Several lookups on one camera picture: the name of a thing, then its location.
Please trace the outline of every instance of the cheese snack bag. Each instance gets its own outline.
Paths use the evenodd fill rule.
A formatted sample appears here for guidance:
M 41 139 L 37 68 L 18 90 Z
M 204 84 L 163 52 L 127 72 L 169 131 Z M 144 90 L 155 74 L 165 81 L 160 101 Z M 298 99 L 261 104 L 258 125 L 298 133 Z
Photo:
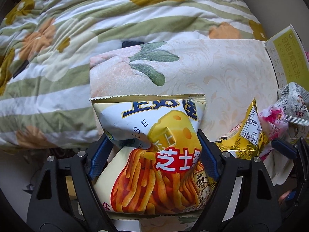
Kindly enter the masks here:
M 92 99 L 120 151 L 94 189 L 106 210 L 174 214 L 202 208 L 210 186 L 197 137 L 204 95 L 130 95 Z
M 248 107 L 245 119 L 215 143 L 221 151 L 228 151 L 240 159 L 259 156 L 268 138 L 262 131 L 255 99 Z

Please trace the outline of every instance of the striped blanket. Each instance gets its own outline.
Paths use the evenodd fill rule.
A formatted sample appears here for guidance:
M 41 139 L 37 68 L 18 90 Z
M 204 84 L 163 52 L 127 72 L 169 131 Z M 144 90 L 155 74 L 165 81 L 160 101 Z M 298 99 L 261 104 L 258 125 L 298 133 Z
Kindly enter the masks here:
M 266 40 L 242 0 L 22 0 L 0 28 L 0 148 L 87 147 L 90 57 L 202 38 Z

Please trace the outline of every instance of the pink candy wrapper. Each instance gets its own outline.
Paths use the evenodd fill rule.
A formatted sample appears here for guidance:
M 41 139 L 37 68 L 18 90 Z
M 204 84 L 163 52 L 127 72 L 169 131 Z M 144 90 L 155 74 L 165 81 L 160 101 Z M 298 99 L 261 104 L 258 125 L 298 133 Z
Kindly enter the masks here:
M 281 107 L 271 105 L 259 114 L 262 130 L 269 140 L 281 138 L 288 130 L 288 121 Z

